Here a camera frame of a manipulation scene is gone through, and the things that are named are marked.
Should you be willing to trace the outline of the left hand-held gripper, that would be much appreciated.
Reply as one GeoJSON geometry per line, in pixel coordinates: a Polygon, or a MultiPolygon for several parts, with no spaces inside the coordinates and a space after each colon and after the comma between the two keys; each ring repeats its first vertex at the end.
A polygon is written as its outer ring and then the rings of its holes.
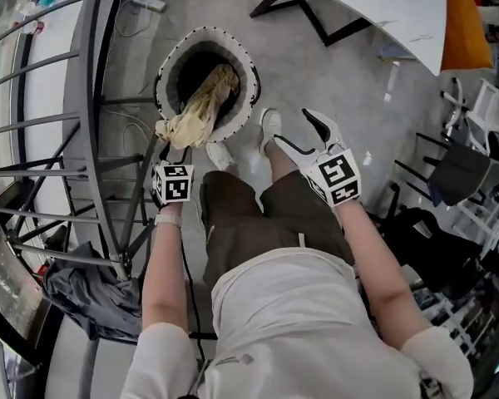
{"type": "Polygon", "coordinates": [[[159,154],[159,164],[152,172],[152,199],[157,204],[184,203],[190,200],[194,177],[194,166],[185,165],[188,161],[189,146],[184,150],[178,165],[171,165],[168,156],[170,142],[167,142],[159,154]]]}

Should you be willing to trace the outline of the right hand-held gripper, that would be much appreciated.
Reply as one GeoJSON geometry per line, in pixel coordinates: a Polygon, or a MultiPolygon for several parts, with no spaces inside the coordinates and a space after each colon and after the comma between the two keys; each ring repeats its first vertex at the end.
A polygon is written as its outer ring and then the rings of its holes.
{"type": "MultiPolygon", "coordinates": [[[[303,108],[302,113],[318,133],[327,151],[343,149],[343,138],[335,121],[307,108],[303,108]]],[[[360,196],[361,176],[350,149],[336,155],[322,154],[317,159],[315,148],[302,150],[282,135],[274,135],[274,142],[300,168],[310,188],[329,207],[360,196]]]]}

